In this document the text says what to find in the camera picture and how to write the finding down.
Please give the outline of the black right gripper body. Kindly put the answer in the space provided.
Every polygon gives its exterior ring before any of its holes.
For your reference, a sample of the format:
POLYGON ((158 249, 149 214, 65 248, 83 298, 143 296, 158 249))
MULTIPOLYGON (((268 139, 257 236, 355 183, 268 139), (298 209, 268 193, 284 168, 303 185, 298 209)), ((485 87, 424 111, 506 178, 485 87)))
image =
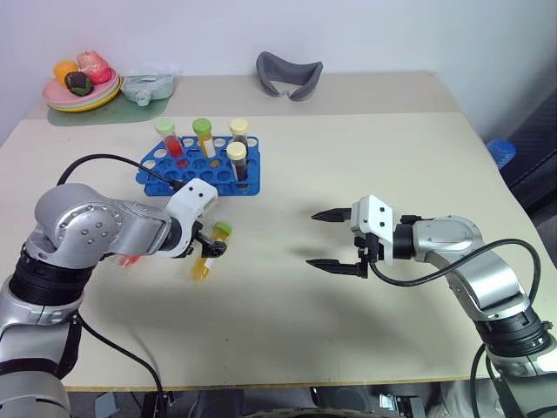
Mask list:
POLYGON ((357 276, 368 278, 368 268, 374 266, 379 256, 379 238, 372 233, 365 233, 354 238, 354 245, 358 249, 359 262, 356 263, 357 276))

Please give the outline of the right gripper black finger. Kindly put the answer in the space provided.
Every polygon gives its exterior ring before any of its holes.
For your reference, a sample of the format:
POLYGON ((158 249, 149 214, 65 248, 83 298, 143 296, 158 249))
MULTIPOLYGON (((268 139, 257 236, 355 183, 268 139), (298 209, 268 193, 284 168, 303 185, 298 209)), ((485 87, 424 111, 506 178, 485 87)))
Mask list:
POLYGON ((315 259, 307 260, 306 263, 320 270, 332 274, 359 276, 359 264, 345 264, 339 260, 315 259))
POLYGON ((315 213, 311 219, 318 221, 325 221, 331 223, 342 223, 350 220, 352 216, 352 209, 348 208, 333 208, 323 212, 315 213))

